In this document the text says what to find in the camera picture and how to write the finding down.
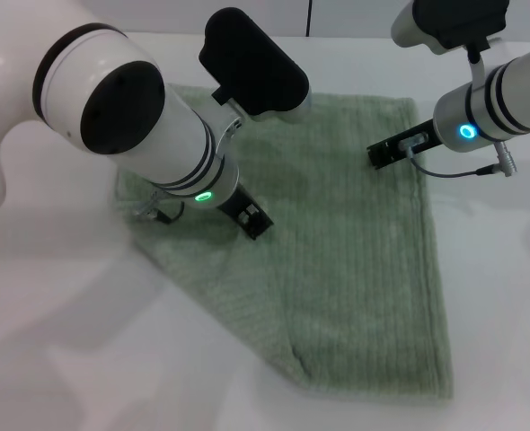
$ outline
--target towel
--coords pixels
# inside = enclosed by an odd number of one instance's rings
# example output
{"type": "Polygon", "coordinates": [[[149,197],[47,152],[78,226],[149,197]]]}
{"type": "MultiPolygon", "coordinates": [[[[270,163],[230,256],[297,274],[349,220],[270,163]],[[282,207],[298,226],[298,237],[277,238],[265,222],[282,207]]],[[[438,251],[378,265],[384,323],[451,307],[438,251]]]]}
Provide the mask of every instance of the towel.
{"type": "MultiPolygon", "coordinates": [[[[176,88],[193,108],[211,91],[176,88]]],[[[413,126],[410,100],[316,94],[298,125],[248,121],[243,185],[275,225],[256,242],[219,211],[137,220],[151,185],[121,171],[117,208],[177,286],[301,386],[447,399],[452,372],[425,176],[367,147],[413,126]]],[[[162,210],[175,213],[175,203],[162,210]]]]}

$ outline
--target white table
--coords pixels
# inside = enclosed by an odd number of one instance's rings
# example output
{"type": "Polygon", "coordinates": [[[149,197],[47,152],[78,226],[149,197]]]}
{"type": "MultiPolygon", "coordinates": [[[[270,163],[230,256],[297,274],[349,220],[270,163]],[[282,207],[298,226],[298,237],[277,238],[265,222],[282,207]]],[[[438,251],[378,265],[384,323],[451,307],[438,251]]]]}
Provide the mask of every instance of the white table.
{"type": "MultiPolygon", "coordinates": [[[[201,37],[132,37],[169,81],[214,85],[197,60],[201,37]]],[[[469,80],[462,51],[435,57],[388,40],[278,43],[317,92],[412,97],[423,119],[469,80]]],[[[529,50],[501,45],[488,62],[529,50]]],[[[136,249],[109,210],[108,160],[39,123],[19,126],[3,144],[0,431],[530,431],[530,136],[509,148],[514,179],[429,182],[455,398],[379,404],[326,400],[287,383],[136,249]]],[[[428,158],[438,172],[494,160],[490,148],[438,148],[428,158]]]]}

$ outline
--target green led light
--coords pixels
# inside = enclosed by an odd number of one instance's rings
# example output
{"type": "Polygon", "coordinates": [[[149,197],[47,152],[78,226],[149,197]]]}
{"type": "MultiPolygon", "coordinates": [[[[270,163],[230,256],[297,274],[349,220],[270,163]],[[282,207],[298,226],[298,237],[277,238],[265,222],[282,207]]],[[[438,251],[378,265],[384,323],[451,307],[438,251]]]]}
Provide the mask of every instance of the green led light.
{"type": "Polygon", "coordinates": [[[213,197],[213,193],[210,191],[206,191],[205,193],[201,193],[200,195],[195,197],[195,200],[198,202],[205,202],[206,200],[210,200],[213,197]]]}

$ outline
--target green towel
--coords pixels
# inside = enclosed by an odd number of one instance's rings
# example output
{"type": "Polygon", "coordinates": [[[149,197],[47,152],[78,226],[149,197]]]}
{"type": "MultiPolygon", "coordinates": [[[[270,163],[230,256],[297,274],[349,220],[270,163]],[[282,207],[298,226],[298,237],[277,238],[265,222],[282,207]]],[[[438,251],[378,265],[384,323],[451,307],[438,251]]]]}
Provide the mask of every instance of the green towel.
{"type": "MultiPolygon", "coordinates": [[[[177,91],[194,108],[210,94],[177,91]]],[[[248,121],[234,139],[242,182],[275,222],[256,242],[218,211],[188,208],[170,226],[132,218],[152,186],[127,172],[117,205],[177,286],[300,385],[450,398],[425,176],[367,161],[367,146],[415,119],[409,100],[316,94],[303,124],[248,121]]]]}

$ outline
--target blue led light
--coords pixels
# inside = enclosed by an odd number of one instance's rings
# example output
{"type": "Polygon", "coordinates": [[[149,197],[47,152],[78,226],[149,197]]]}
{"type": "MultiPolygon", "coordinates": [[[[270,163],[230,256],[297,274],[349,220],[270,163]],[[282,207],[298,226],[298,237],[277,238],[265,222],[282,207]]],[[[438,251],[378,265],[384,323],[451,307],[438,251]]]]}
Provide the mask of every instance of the blue led light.
{"type": "Polygon", "coordinates": [[[474,139],[477,137],[477,129],[470,124],[463,124],[461,128],[459,128],[459,132],[465,139],[474,139]]]}

